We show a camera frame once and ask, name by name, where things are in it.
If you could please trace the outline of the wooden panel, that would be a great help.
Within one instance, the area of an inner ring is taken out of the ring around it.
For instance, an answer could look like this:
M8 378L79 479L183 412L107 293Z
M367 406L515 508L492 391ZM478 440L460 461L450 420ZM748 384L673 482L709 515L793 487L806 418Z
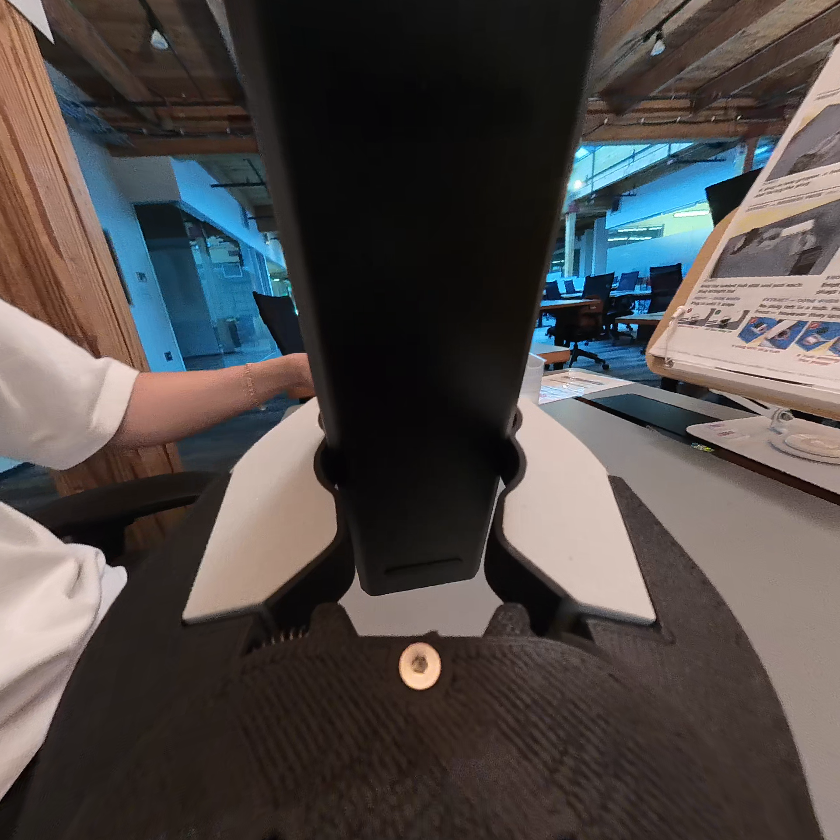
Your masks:
M2 299L97 357L150 368L32 24L1 12Z

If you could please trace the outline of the person's left forearm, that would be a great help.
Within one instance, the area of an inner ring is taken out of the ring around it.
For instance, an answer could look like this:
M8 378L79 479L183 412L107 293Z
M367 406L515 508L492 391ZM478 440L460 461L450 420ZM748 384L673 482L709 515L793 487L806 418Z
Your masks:
M251 365L139 374L110 447L168 445L256 408Z

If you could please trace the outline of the black mesh office chair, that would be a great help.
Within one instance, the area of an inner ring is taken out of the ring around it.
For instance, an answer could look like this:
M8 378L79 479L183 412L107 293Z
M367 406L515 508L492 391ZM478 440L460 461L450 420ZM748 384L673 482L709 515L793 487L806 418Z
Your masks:
M608 309L614 273L588 276L584 282L583 298L590 301L577 308L558 310L554 324L547 331L556 346L570 348L568 366L571 368L579 358L586 358L609 371L610 365L596 353L582 350L581 346L602 336L605 310Z
M656 314L665 312L673 300L683 280L681 263L667 266L653 266L650 269L647 285L637 294L637 305L646 309L637 309L638 313Z

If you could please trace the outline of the person's left hand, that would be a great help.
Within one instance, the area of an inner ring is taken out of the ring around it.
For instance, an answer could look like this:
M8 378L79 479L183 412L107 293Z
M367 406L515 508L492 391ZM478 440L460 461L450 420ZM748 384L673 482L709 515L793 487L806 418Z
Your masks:
M282 395L302 401L316 395L306 353L289 353L264 360L251 365L250 370L258 404Z

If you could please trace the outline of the person in white shirt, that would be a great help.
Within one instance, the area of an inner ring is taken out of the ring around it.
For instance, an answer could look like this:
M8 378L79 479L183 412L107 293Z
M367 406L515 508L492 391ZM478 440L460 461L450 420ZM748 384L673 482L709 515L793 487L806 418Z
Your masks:
M23 311L1 307L2 457L77 466L118 430L137 371L96 359ZM1 793L42 746L85 646L128 575L1 506Z

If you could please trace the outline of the black usb hub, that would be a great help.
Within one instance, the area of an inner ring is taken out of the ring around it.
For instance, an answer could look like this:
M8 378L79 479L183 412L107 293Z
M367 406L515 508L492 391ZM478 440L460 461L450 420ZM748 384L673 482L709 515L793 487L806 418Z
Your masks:
M602 2L225 2L353 558L473 577Z

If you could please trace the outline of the black high-back chair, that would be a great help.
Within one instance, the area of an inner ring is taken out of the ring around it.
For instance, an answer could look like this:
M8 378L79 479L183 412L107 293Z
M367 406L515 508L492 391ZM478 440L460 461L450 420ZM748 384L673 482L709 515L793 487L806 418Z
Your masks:
M259 315L282 355L305 353L298 310L290 296L252 292Z

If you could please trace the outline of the illustrated instruction board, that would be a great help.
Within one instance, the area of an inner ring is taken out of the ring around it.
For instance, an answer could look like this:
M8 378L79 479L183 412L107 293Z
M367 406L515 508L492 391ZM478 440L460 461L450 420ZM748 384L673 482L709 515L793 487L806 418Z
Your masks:
M838 420L839 48L646 350L670 379Z

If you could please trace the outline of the white paper notice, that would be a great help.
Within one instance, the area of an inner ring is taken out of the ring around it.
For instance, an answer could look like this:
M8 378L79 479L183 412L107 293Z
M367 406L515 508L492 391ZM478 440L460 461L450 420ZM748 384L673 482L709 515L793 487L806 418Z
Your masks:
M55 43L49 21L46 15L45 2L33 1L5 1L5 4L14 7L17 11L40 33L45 36L51 44Z

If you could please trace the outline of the printed paper sheet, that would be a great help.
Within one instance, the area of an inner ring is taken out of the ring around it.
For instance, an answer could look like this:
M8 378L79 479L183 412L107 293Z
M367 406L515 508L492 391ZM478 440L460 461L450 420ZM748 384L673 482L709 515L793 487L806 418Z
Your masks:
M562 400L588 397L630 384L630 381L624 379L589 371L553 371L541 380L539 404L546 405Z

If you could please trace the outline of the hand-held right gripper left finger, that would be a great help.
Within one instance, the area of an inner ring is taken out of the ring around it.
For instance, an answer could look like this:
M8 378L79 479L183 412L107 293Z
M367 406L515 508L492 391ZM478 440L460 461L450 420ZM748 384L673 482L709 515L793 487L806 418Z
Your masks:
M275 626L309 622L355 577L316 399L262 437L231 470L183 610L197 625L256 614Z

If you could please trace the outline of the black monitor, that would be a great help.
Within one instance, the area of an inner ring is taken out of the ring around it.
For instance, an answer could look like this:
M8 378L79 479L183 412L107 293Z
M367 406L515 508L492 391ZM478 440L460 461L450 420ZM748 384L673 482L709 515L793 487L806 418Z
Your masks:
M763 168L750 170L706 187L705 194L713 227L718 226L727 215L738 209L762 171Z

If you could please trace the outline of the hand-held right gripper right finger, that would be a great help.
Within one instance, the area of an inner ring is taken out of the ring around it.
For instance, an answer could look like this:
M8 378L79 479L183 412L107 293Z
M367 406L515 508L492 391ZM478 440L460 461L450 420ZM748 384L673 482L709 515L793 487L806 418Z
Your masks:
M528 398L518 400L508 442L486 542L491 590L521 606L538 636L597 619L654 627L655 606L599 459Z

